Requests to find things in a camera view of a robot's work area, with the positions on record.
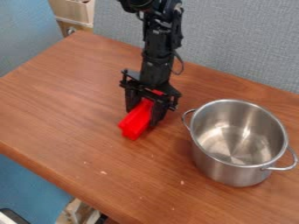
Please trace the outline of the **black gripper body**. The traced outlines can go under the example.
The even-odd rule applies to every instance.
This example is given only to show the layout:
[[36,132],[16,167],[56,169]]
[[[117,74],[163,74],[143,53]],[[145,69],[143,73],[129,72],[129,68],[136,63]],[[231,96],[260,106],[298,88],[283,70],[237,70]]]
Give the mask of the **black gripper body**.
[[167,102],[168,109],[176,110],[180,91],[172,86],[171,74],[180,75],[183,71],[173,71],[173,58],[183,61],[176,51],[171,51],[163,58],[149,57],[141,53],[143,62],[140,71],[124,69],[119,86],[123,89],[132,88],[139,91],[140,97],[152,102]]

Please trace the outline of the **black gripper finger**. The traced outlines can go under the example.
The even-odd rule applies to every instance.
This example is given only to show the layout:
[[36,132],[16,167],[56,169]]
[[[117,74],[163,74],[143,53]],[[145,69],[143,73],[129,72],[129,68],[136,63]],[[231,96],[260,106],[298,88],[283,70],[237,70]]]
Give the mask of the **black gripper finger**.
[[164,101],[155,101],[151,109],[151,121],[149,126],[153,127],[165,116],[168,110],[168,103]]
[[139,91],[132,89],[132,88],[127,88],[125,89],[125,111],[129,112],[135,107],[136,104],[140,102],[141,97],[139,95]]

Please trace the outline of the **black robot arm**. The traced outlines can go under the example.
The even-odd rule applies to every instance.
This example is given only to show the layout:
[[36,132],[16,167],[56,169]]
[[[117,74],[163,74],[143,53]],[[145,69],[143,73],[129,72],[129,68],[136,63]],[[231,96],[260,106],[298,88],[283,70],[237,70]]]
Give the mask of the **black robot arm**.
[[128,13],[143,22],[141,68],[124,69],[120,87],[125,90],[125,111],[131,112],[143,98],[153,103],[149,125],[155,126],[167,110],[176,110],[181,93],[171,85],[171,74],[180,75],[183,59],[176,52],[183,42],[183,0],[117,0]]

